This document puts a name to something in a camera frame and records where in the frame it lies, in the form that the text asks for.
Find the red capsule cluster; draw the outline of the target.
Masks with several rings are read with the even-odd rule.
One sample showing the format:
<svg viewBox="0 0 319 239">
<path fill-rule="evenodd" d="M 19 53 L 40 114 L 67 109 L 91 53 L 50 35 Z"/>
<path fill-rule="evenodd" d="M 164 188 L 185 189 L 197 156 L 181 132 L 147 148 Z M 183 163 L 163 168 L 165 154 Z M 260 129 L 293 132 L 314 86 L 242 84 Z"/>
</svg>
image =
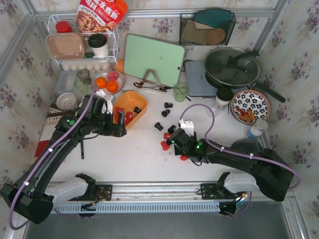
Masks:
<svg viewBox="0 0 319 239">
<path fill-rule="evenodd" d="M 165 141 L 162 141 L 160 144 L 161 144 L 162 149 L 163 149 L 164 151 L 166 151 L 166 150 L 168 150 L 168 149 L 170 148 L 170 145 L 167 144 Z"/>
</svg>

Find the red capsule pair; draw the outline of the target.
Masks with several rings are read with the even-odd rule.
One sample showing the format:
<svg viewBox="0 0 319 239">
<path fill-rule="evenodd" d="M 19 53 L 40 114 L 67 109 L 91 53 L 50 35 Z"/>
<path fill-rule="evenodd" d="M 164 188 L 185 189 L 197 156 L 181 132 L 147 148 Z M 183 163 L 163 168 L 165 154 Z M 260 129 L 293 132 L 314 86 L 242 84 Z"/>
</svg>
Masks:
<svg viewBox="0 0 319 239">
<path fill-rule="evenodd" d="M 171 134 L 170 134 L 170 133 L 164 133 L 164 134 L 163 134 L 163 138 L 164 138 L 164 139 L 170 139 L 170 137 L 171 137 Z"/>
<path fill-rule="evenodd" d="M 120 112 L 120 111 L 124 111 L 124 109 L 121 107 L 115 107 L 115 112 Z"/>
</svg>

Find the black handled fork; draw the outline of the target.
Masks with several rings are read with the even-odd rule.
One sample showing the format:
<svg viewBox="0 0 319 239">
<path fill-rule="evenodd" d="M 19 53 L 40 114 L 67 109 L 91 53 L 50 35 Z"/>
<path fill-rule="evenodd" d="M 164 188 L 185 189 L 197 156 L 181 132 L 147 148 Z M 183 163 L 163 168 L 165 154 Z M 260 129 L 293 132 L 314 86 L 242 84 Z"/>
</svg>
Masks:
<svg viewBox="0 0 319 239">
<path fill-rule="evenodd" d="M 80 142 L 80 153 L 81 153 L 81 159 L 84 160 L 85 155 L 84 155 L 84 142 L 83 142 L 83 140 Z"/>
</svg>

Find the orange storage basket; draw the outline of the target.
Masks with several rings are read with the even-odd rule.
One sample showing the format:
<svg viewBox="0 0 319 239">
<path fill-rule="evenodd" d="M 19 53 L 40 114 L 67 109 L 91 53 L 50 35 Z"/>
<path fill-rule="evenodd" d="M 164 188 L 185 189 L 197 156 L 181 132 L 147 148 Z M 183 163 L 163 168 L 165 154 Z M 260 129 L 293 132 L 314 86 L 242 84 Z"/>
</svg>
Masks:
<svg viewBox="0 0 319 239">
<path fill-rule="evenodd" d="M 133 119 L 128 125 L 125 125 L 125 129 L 129 130 L 147 111 L 148 101 L 142 95 L 138 94 L 135 91 L 123 93 L 116 101 L 113 106 L 113 114 L 115 115 L 115 107 L 121 107 L 124 109 L 125 119 L 127 112 L 133 112 Z M 134 112 L 134 108 L 138 107 L 142 111 L 137 114 Z"/>
</svg>

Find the grey blue cloth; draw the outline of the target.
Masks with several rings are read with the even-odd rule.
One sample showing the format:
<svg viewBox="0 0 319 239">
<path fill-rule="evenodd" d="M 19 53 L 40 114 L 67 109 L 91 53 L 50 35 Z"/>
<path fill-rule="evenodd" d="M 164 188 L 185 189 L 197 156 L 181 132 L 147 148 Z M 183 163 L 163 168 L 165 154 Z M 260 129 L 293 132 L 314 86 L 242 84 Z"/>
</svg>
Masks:
<svg viewBox="0 0 319 239">
<path fill-rule="evenodd" d="M 232 149 L 246 152 L 246 153 L 254 153 L 261 152 L 264 150 L 264 147 L 261 145 L 257 138 L 243 138 L 236 142 L 234 142 L 231 146 Z"/>
</svg>

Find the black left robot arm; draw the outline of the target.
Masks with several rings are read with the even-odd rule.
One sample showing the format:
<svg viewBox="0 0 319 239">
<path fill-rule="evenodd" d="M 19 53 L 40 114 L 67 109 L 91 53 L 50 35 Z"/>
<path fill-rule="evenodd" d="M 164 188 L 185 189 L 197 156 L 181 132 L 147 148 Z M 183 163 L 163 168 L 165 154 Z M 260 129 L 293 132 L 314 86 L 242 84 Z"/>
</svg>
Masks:
<svg viewBox="0 0 319 239">
<path fill-rule="evenodd" d="M 76 197 L 92 199 L 97 191 L 92 177 L 79 173 L 71 180 L 55 187 L 48 187 L 51 178 L 67 155 L 91 133 L 102 136 L 122 137 L 127 131 L 124 114 L 113 122 L 112 95 L 86 95 L 77 110 L 64 114 L 58 121 L 48 146 L 32 166 L 14 183 L 5 183 L 0 194 L 10 207 L 10 228 L 13 213 L 34 224 L 42 223 L 51 211 Z"/>
</svg>

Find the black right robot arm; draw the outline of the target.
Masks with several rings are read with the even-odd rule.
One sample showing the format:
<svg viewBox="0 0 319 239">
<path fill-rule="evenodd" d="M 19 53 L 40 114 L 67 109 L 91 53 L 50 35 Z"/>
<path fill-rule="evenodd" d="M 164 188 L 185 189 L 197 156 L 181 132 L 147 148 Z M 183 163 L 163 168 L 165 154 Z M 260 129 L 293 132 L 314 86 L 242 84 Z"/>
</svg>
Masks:
<svg viewBox="0 0 319 239">
<path fill-rule="evenodd" d="M 224 147 L 205 138 L 189 136 L 179 128 L 168 141 L 175 154 L 186 156 L 196 165 L 220 164 L 251 175 L 261 193 L 281 202 L 293 179 L 292 169 L 272 149 L 264 148 L 255 138 L 244 138 Z"/>
</svg>

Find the clear storage box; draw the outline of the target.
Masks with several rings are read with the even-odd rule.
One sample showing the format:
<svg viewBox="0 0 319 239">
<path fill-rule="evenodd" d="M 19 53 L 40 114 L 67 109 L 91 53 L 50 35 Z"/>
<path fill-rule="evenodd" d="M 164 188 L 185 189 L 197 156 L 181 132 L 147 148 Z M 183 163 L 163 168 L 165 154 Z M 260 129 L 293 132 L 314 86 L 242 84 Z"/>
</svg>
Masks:
<svg viewBox="0 0 319 239">
<path fill-rule="evenodd" d="M 74 82 L 76 75 L 76 71 L 62 71 L 55 86 L 55 92 L 59 95 L 69 92 L 72 93 L 75 88 Z"/>
</svg>

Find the coffee cup black lid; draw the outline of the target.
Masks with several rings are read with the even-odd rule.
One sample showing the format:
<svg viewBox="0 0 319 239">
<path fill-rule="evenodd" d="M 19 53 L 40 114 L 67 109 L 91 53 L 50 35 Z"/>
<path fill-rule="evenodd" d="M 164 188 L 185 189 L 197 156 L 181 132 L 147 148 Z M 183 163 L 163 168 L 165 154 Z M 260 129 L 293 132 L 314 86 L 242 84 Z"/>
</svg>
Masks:
<svg viewBox="0 0 319 239">
<path fill-rule="evenodd" d="M 216 108 L 224 110 L 234 97 L 234 93 L 227 87 L 220 87 L 216 92 Z"/>
</svg>

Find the orange right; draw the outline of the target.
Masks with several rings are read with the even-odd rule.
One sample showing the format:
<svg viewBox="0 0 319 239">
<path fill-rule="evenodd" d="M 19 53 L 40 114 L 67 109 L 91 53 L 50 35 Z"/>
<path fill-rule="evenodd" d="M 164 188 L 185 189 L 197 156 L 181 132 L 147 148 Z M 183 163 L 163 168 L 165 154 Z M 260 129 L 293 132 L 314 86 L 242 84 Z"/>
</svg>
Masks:
<svg viewBox="0 0 319 239">
<path fill-rule="evenodd" d="M 116 93 L 119 89 L 119 86 L 116 81 L 109 81 L 106 85 L 106 88 L 110 93 Z"/>
</svg>

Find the orange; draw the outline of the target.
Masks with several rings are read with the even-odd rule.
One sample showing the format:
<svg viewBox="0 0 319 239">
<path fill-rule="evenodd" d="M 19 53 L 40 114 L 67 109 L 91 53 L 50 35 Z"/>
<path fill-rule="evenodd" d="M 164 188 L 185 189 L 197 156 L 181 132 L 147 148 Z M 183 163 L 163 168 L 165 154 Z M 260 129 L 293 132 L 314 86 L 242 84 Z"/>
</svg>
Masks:
<svg viewBox="0 0 319 239">
<path fill-rule="evenodd" d="M 107 80 L 104 77 L 100 77 L 95 80 L 95 84 L 99 89 L 103 89 L 107 87 Z"/>
<path fill-rule="evenodd" d="M 116 93 L 119 89 L 119 86 L 116 81 L 109 81 L 106 85 L 106 88 L 110 93 Z"/>
</svg>

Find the orange left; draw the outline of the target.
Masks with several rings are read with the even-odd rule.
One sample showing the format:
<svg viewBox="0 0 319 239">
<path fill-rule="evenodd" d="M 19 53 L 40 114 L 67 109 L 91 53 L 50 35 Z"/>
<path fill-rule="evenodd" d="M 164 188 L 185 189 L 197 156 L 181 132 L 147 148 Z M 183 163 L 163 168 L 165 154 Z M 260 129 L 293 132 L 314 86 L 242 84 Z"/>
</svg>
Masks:
<svg viewBox="0 0 319 239">
<path fill-rule="evenodd" d="M 99 89 L 103 89 L 107 87 L 107 80 L 104 77 L 100 77 L 95 80 L 95 84 Z"/>
</svg>

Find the striped cloth mat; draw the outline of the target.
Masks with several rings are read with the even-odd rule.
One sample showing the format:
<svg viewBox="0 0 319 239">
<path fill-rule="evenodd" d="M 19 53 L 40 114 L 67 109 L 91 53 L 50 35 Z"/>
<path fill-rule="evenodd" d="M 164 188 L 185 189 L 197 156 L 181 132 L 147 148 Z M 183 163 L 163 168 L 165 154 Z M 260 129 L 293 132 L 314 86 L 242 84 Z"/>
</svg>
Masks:
<svg viewBox="0 0 319 239">
<path fill-rule="evenodd" d="M 60 110 L 56 104 L 51 104 L 39 143 L 35 151 L 33 162 L 35 162 L 37 158 L 45 151 L 50 142 L 52 134 L 55 131 L 56 125 L 65 114 L 66 112 Z"/>
</svg>

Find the black capsule top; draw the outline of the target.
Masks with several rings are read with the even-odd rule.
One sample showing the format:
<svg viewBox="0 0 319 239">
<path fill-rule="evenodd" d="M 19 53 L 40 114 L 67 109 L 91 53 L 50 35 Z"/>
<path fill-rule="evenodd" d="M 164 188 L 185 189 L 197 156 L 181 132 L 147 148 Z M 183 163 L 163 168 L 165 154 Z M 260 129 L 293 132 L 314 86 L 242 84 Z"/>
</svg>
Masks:
<svg viewBox="0 0 319 239">
<path fill-rule="evenodd" d="M 165 109 L 170 109 L 170 108 L 172 108 L 173 107 L 173 103 L 169 103 L 169 102 L 165 102 L 164 103 L 164 108 Z"/>
</svg>

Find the fruit bowl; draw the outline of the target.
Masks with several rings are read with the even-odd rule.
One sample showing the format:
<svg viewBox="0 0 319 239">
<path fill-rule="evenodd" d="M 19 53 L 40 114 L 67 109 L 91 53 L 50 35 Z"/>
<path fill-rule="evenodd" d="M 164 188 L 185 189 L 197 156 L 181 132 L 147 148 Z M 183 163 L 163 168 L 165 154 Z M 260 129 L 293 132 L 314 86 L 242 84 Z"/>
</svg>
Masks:
<svg viewBox="0 0 319 239">
<path fill-rule="evenodd" d="M 95 85 L 95 80 L 96 80 L 97 78 L 100 78 L 100 77 L 104 77 L 104 78 L 107 80 L 107 82 L 109 82 L 109 80 L 108 80 L 108 78 L 107 78 L 107 74 L 108 74 L 109 71 L 115 71 L 115 70 L 101 71 L 100 73 L 96 74 L 96 75 L 93 77 L 92 81 L 91 81 L 91 87 L 92 87 L 92 88 L 94 87 L 94 85 Z M 118 72 L 118 73 L 120 74 L 120 77 L 116 80 L 116 82 L 117 82 L 117 84 L 118 84 L 118 86 L 119 86 L 119 89 L 117 90 L 116 93 L 118 93 L 118 92 L 124 87 L 124 85 L 125 85 L 125 77 L 124 77 L 124 75 L 123 75 L 122 73 L 120 73 L 120 72 Z M 114 94 L 116 94 L 116 93 L 110 93 L 110 92 L 107 90 L 107 88 L 103 88 L 102 90 L 103 90 L 107 95 L 114 95 Z"/>
</svg>

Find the peach in bowl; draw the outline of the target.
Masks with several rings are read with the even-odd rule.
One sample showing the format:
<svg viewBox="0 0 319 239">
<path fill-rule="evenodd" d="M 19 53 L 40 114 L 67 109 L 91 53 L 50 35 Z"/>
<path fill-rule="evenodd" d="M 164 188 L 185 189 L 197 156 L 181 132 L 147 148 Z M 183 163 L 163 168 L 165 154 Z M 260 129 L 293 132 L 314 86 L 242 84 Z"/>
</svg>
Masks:
<svg viewBox="0 0 319 239">
<path fill-rule="evenodd" d="M 116 81 L 120 77 L 120 74 L 117 71 L 109 71 L 107 78 L 109 81 Z"/>
</svg>

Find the grey glass jar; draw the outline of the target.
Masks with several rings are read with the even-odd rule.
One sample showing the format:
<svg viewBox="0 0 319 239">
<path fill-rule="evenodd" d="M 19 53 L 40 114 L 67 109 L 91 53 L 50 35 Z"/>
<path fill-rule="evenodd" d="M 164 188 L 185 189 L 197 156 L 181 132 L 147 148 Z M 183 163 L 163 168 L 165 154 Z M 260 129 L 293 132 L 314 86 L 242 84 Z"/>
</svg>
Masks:
<svg viewBox="0 0 319 239">
<path fill-rule="evenodd" d="M 81 98 L 84 98 L 87 94 L 91 94 L 91 77 L 87 69 L 81 69 L 77 72 L 74 87 Z"/>
</svg>

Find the clear plastic cup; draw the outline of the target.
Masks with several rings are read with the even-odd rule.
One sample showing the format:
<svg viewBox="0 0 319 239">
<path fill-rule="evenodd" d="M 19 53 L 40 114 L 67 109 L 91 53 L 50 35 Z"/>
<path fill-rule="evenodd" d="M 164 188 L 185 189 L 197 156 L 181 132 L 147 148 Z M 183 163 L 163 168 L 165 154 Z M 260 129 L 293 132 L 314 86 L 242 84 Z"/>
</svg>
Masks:
<svg viewBox="0 0 319 239">
<path fill-rule="evenodd" d="M 212 101 L 209 105 L 210 109 L 212 110 L 214 117 L 217 117 L 218 114 L 222 111 L 220 104 L 216 101 Z"/>
</svg>

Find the copper spoon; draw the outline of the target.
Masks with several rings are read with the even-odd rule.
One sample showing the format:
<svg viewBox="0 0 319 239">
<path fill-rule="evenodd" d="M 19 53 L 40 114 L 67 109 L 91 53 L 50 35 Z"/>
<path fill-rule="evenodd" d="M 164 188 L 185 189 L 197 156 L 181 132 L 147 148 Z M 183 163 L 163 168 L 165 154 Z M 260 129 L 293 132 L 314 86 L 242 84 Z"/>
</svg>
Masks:
<svg viewBox="0 0 319 239">
<path fill-rule="evenodd" d="M 134 86 L 137 88 L 140 88 L 140 89 L 152 89 L 152 90 L 156 90 L 156 91 L 167 92 L 167 89 L 165 87 L 164 88 L 159 87 L 159 86 L 146 87 L 139 82 L 134 82 Z"/>
</svg>

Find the egg tray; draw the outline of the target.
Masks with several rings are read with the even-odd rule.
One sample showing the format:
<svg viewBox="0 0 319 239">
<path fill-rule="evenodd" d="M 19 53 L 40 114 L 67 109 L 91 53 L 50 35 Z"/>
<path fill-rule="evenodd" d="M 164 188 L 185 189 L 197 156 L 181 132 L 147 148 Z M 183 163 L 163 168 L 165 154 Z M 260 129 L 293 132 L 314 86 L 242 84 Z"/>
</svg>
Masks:
<svg viewBox="0 0 319 239">
<path fill-rule="evenodd" d="M 61 67 L 64 71 L 78 71 L 86 69 L 88 71 L 104 71 L 109 70 L 113 66 L 112 63 L 91 63 L 91 64 L 75 64 L 75 63 L 61 63 Z"/>
</svg>

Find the green glass cup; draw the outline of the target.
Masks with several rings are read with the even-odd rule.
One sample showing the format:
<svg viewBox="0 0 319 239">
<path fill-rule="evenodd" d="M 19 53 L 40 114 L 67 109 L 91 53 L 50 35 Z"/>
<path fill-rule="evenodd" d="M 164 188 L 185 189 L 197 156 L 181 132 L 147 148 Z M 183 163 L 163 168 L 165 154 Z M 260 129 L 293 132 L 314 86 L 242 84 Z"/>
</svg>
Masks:
<svg viewBox="0 0 319 239">
<path fill-rule="evenodd" d="M 188 95 L 188 85 L 186 83 L 177 83 L 173 87 L 174 99 L 177 102 L 183 102 Z"/>
</svg>

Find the orange sponge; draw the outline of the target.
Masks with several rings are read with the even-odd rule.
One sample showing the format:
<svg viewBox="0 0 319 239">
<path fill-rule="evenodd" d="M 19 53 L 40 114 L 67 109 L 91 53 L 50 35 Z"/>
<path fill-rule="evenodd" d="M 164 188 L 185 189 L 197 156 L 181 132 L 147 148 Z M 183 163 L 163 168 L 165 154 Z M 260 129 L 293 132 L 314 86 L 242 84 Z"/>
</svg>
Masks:
<svg viewBox="0 0 319 239">
<path fill-rule="evenodd" d="M 115 70 L 118 72 L 124 73 L 124 59 L 118 59 L 115 66 Z"/>
</svg>

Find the grey induction cooker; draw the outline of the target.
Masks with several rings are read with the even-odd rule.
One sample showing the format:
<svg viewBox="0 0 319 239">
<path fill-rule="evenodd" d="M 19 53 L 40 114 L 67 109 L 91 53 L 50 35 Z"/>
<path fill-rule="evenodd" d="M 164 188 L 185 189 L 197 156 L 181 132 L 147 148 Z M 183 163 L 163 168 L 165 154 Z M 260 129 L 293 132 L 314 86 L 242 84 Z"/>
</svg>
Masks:
<svg viewBox="0 0 319 239">
<path fill-rule="evenodd" d="M 183 66 L 190 97 L 216 97 L 217 89 L 206 79 L 204 61 L 185 60 Z"/>
</svg>

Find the fried food pieces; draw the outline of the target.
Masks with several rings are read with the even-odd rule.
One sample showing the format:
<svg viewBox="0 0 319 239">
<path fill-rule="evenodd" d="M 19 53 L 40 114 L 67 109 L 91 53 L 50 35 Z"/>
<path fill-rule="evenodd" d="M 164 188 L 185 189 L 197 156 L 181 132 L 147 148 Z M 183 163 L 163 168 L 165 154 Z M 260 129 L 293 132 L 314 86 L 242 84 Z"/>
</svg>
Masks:
<svg viewBox="0 0 319 239">
<path fill-rule="evenodd" d="M 245 122 L 254 122 L 256 120 L 255 115 L 251 109 L 244 111 L 243 109 L 237 107 L 236 110 L 239 112 L 238 117 Z"/>
</svg>

